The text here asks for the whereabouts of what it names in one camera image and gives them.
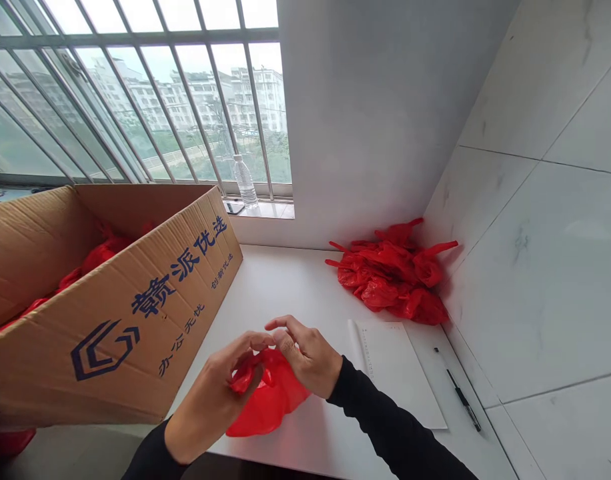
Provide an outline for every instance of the white paper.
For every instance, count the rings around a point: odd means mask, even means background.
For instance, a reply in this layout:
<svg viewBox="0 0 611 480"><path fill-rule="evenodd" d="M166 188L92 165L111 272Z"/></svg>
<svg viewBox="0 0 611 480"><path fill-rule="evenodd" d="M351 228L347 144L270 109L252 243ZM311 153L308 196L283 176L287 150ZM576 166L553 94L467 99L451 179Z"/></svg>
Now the white paper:
<svg viewBox="0 0 611 480"><path fill-rule="evenodd" d="M409 411L428 429L447 429L426 374L401 322L348 321L353 346L358 344L356 365L395 403Z"/></svg>

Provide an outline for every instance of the hand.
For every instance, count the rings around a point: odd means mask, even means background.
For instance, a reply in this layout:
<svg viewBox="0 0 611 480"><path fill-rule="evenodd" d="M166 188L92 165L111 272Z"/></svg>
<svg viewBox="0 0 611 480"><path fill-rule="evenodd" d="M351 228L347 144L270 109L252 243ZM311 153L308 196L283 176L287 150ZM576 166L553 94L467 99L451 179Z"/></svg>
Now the hand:
<svg viewBox="0 0 611 480"><path fill-rule="evenodd" d="M195 461L237 419L261 381L263 365L257 365L249 388L241 395L230 389L232 372L253 350L269 345L275 345L269 334L249 331L210 355L165 428L165 446L178 463Z"/></svg>
<svg viewBox="0 0 611 480"><path fill-rule="evenodd" d="M341 355L330 346L317 329L303 326L292 315L284 315L271 320L266 330L277 330L272 337L277 347L287 359L294 375L301 384L322 399L329 399L339 379Z"/></svg>

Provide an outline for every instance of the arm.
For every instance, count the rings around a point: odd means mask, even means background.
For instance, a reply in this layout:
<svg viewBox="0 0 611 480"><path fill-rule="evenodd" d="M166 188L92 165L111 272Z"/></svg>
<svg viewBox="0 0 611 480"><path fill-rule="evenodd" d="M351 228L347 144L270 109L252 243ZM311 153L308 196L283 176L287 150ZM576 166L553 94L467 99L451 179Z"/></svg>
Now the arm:
<svg viewBox="0 0 611 480"><path fill-rule="evenodd" d="M121 480L177 480L181 478L187 466L177 463L165 446L164 433L167 422L168 420L159 424L143 439Z"/></svg>
<svg viewBox="0 0 611 480"><path fill-rule="evenodd" d="M430 430L378 391L345 357L328 403L343 408L346 417L359 421L374 451L397 477L476 480L463 463L434 439Z"/></svg>
<svg viewBox="0 0 611 480"><path fill-rule="evenodd" d="M267 330L277 327L287 328L287 332L274 331L273 337L297 379L318 397L342 407L347 417L356 418L377 455L397 477L476 480L430 430L378 391L317 329L304 327L292 315L275 318L265 326Z"/></svg>
<svg viewBox="0 0 611 480"><path fill-rule="evenodd" d="M190 463L209 449L236 420L255 391L259 366L241 395L230 388L237 366L274 340L267 333L247 332L210 355L175 414L141 442L123 480L177 480Z"/></svg>

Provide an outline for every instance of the black pen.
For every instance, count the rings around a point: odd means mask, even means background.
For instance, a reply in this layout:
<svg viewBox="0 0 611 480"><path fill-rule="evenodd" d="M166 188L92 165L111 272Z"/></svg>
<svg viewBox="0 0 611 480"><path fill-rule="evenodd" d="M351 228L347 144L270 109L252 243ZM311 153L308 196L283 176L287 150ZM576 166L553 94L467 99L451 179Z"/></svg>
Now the black pen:
<svg viewBox="0 0 611 480"><path fill-rule="evenodd" d="M457 395L459 396L459 400L461 400L462 405L464 406L464 408L468 412L468 415L470 416L470 419L472 420L472 423L474 424L474 427L477 429L478 432L480 432L481 431L481 425L479 425L479 421L477 420L477 416L472 411L472 407L468 403L468 400L466 399L466 396L464 395L464 393L459 388L459 385L457 385L457 382L455 382L454 377L450 373L450 370L448 370L448 365L446 364L446 360L444 359L444 356L441 354L441 352L439 352L439 349L437 347L434 347L434 351L436 353L438 353L439 356L441 357L441 360L444 363L444 367L445 367L446 371L448 372L448 376L450 377L450 380L452 380L452 385L454 385L454 390L455 390L455 392L457 392Z"/></svg>

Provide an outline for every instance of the white desk surface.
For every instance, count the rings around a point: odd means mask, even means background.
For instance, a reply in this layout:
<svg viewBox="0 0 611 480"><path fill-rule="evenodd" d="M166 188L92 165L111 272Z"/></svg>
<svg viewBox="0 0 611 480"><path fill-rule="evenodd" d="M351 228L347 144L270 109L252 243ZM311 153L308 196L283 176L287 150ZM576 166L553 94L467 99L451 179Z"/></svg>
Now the white desk surface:
<svg viewBox="0 0 611 480"><path fill-rule="evenodd" d="M177 409L211 353L246 330L263 331L271 318L294 315L304 325L318 328L332 347L349 359L353 357L349 318L395 319L389 313L372 313L339 285L336 269L324 260L340 260L341 253L249 245L242 245L241 249L241 268L179 388L169 415ZM479 480L516 480L443 329L404 322L448 424L448 430L435 431L437 440ZM434 347L442 351L474 409L483 429L480 434L470 423ZM209 451L341 479L394 478L386 463L374 453L370 439L361 432L358 422L314 395L285 416L281 427L269 435L223 436Z"/></svg>

